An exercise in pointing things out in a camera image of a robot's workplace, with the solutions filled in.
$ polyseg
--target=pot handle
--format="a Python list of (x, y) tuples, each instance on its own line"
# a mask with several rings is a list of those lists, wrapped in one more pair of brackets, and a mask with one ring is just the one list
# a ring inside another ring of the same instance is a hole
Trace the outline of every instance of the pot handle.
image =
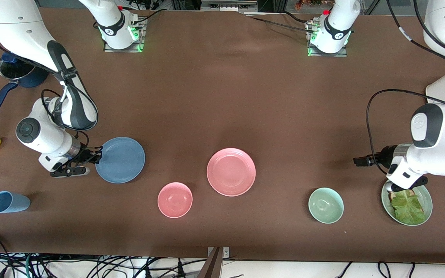
[(7, 96), (8, 92), (13, 90), (14, 88), (18, 87), (18, 83), (10, 82), (6, 84), (1, 90), (0, 90), (0, 107), (3, 104), (3, 101), (5, 100), (5, 97)]

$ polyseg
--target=lettuce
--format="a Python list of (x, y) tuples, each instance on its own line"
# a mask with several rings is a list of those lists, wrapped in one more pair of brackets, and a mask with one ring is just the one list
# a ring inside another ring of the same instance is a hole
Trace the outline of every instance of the lettuce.
[(418, 225), (425, 221), (422, 205), (413, 190), (403, 190), (391, 196), (391, 205), (397, 220), (408, 225)]

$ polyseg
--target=white floor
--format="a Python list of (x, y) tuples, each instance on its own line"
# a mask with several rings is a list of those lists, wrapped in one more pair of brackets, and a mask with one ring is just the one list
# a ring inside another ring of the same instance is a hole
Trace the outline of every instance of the white floor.
[[(189, 262), (194, 259), (182, 259), (182, 262)], [(134, 260), (135, 266), (142, 266), (145, 259)], [(175, 267), (177, 259), (161, 259), (151, 265), (153, 268)], [(196, 273), (201, 269), (203, 262), (189, 264), (184, 267), (186, 273)], [(76, 263), (51, 263), (49, 270), (57, 278), (85, 278), (89, 271), (95, 268), (94, 262)], [(341, 274), (346, 263), (326, 263), (326, 262), (274, 262), (274, 261), (224, 261), (221, 278), (336, 278)], [(392, 278), (408, 278), (411, 264), (389, 264)], [(96, 278), (102, 278), (106, 267)], [(132, 277), (131, 269), (121, 269), (126, 272), (126, 277)], [(152, 271), (152, 277), (157, 278), (165, 271)], [(7, 271), (6, 278), (12, 277), (11, 271)], [(125, 274), (112, 271), (106, 278), (124, 278)], [(175, 277), (175, 273), (163, 278)], [(413, 278), (445, 278), (445, 264), (417, 264)], [(353, 263), (343, 278), (383, 278), (377, 270), (376, 263)]]

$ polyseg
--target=blue plate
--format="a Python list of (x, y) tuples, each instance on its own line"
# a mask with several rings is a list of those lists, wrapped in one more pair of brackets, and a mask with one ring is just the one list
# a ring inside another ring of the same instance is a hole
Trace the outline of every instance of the blue plate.
[(127, 183), (134, 179), (145, 165), (142, 146), (128, 137), (116, 137), (102, 145), (102, 158), (95, 169), (110, 183)]

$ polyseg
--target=metal mounting plate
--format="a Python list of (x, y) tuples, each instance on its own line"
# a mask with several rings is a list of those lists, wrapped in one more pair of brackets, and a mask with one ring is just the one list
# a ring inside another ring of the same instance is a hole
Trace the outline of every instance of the metal mounting plate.
[[(143, 20), (145, 17), (138, 17), (138, 20)], [(115, 52), (115, 53), (137, 53), (143, 51), (143, 46), (145, 44), (145, 36), (147, 31), (148, 20), (137, 23), (135, 27), (140, 27), (139, 30), (132, 30), (133, 36), (138, 37), (136, 41), (131, 44), (131, 46), (125, 49), (113, 49), (109, 46), (106, 41), (104, 42), (104, 52)]]
[[(320, 25), (320, 21), (318, 17), (314, 17), (313, 20), (308, 21), (308, 23), (305, 23), (305, 29), (307, 30), (313, 30), (314, 32), (318, 31), (318, 26)], [(309, 56), (321, 56), (321, 57), (346, 57), (346, 47), (343, 46), (341, 50), (338, 53), (329, 54), (324, 53), (320, 51), (317, 46), (312, 44), (311, 38), (316, 35), (315, 33), (307, 33), (307, 48), (309, 51)]]
[[(211, 255), (212, 250), (214, 249), (214, 247), (209, 247), (207, 250), (207, 257), (209, 257)], [(222, 258), (223, 259), (227, 259), (229, 258), (229, 247), (223, 247), (222, 248)]]

